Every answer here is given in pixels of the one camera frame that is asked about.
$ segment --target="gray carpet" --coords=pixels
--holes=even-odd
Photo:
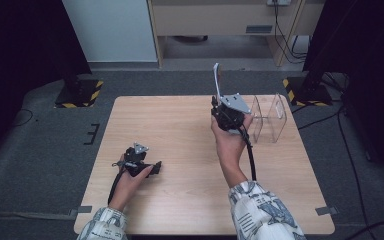
[[[300,72],[223,72],[225,94],[286,95],[282,79]],[[0,145],[0,212],[67,215],[80,206],[89,175],[114,100],[127,95],[211,95],[215,92],[211,71],[95,72],[102,90],[90,108],[58,109],[54,101],[63,86],[57,81],[35,89],[25,97],[23,109]],[[334,99],[339,95],[333,91]],[[329,107],[306,107],[294,113],[298,126],[334,114],[340,102]],[[88,132],[100,124],[94,144]],[[341,124],[361,184],[370,224],[384,221],[384,166],[368,162],[353,126],[343,114]],[[356,181],[335,118],[300,130],[307,153],[327,205],[336,207],[336,231],[308,239],[345,239],[364,228]],[[0,218],[0,239],[75,239],[73,220]],[[372,230],[384,239],[384,226]],[[235,239],[235,237],[150,237],[133,239]],[[371,239],[366,232],[355,239]]]

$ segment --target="wall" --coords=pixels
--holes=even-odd
[[[157,62],[146,0],[63,0],[88,62]]]

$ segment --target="wooden table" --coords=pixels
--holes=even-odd
[[[268,111],[274,96],[257,97],[262,112]],[[254,96],[243,98],[251,107]],[[288,120],[278,142],[253,144],[257,179],[283,200],[305,234],[331,234],[335,227],[330,215],[315,211],[326,203],[282,99]],[[210,102],[211,96],[117,98],[82,201],[82,206],[93,206],[92,212],[79,213],[75,232],[107,205],[118,171],[111,164],[138,142],[149,147],[146,163],[163,164],[160,174],[146,179],[126,208],[128,234],[235,235],[229,189],[210,129]],[[241,168],[250,178],[246,151]]]

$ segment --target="sleeve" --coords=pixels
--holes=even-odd
[[[100,208],[84,226],[77,240],[127,240],[126,216],[112,208]]]
[[[229,200],[239,240],[306,239],[282,201],[258,182],[245,181],[231,188]]]

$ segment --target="person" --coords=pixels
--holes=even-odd
[[[211,118],[211,130],[216,140],[220,167],[230,188],[228,197],[237,238],[239,240],[306,239],[282,201],[258,182],[248,180],[242,172],[239,160],[246,145],[242,136],[221,130],[215,118],[213,116]],[[246,129],[251,125],[252,119],[251,115],[245,116]],[[95,213],[77,239],[127,240],[124,232],[126,216],[123,214],[123,209],[151,169],[152,166],[149,166],[136,177],[125,171],[108,207],[101,208]]]

